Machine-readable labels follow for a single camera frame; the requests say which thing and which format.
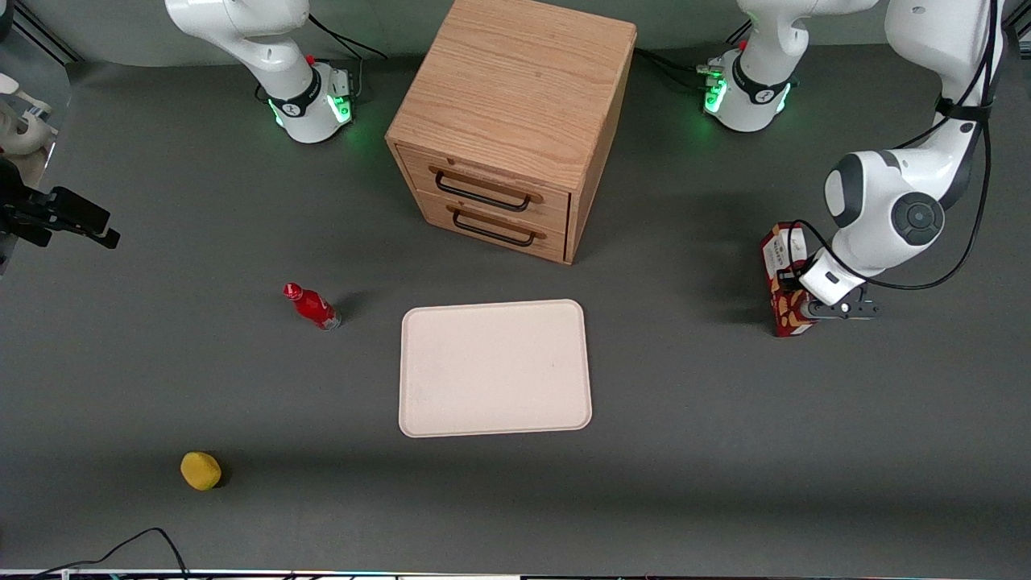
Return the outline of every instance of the wooden drawer cabinet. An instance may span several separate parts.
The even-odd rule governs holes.
[[[531,0],[455,0],[387,131],[426,219],[572,263],[636,34]]]
[[[419,192],[415,194],[415,201],[426,220],[437,227],[546,260],[562,261],[566,245],[565,232],[506,219],[432,193]]]

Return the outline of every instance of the black metal handle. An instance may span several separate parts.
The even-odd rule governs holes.
[[[498,241],[504,241],[505,243],[511,243],[512,245],[518,245],[520,247],[529,247],[530,244],[533,243],[534,238],[536,237],[536,234],[533,233],[532,231],[530,232],[530,238],[529,239],[516,239],[514,237],[508,237],[507,235],[501,235],[500,233],[494,233],[493,231],[489,231],[489,230],[486,230],[486,229],[483,229],[483,228],[478,228],[476,226],[470,226],[469,224],[463,224],[462,221],[458,220],[458,216],[460,214],[462,214],[462,210],[461,209],[455,209],[455,213],[452,215],[452,221],[455,224],[455,227],[457,227],[458,229],[464,229],[466,231],[471,231],[473,233],[478,233],[479,235],[486,235],[487,237],[490,237],[490,238],[493,238],[493,239],[497,239]]]
[[[526,208],[530,206],[530,196],[526,196],[523,199],[523,203],[519,205],[513,205],[511,203],[505,203],[504,201],[498,201],[497,199],[491,199],[490,197],[485,197],[477,193],[472,193],[471,191],[465,191],[464,189],[458,189],[457,186],[452,186],[444,184],[441,179],[444,178],[443,171],[437,171],[437,189],[440,191],[452,193],[466,199],[471,199],[473,201],[479,201],[480,203],[487,203],[488,205],[494,205],[495,207],[500,207],[502,209],[507,209],[509,211],[526,211]]]

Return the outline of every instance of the red bottle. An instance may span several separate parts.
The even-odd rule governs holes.
[[[294,302],[297,314],[315,323],[323,331],[332,331],[340,326],[340,317],[333,307],[315,293],[291,281],[282,287],[282,295]]]

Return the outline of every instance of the beige tray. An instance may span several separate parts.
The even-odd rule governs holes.
[[[584,311],[573,301],[405,315],[398,413],[404,435],[573,431],[590,421]]]

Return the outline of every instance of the gray table surface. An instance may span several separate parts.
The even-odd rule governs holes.
[[[924,129],[934,75],[887,46],[816,47],[781,117],[740,135],[635,61],[566,267],[422,219],[383,140],[417,64],[369,66],[356,124],[317,145],[280,132],[243,67],[72,71],[44,184],[110,209],[123,239],[22,244],[0,285],[0,566],[96,557],[160,525],[193,568],[1031,575],[1018,81],[999,89],[962,273],[877,292],[883,320],[776,340],[760,238],[796,216],[832,231],[827,171]],[[889,277],[946,269],[975,205]],[[288,280],[345,326],[299,320]],[[401,434],[406,311],[546,299],[586,311],[586,430]],[[187,487],[193,449],[233,466],[226,488]],[[155,538],[109,564],[172,560]]]

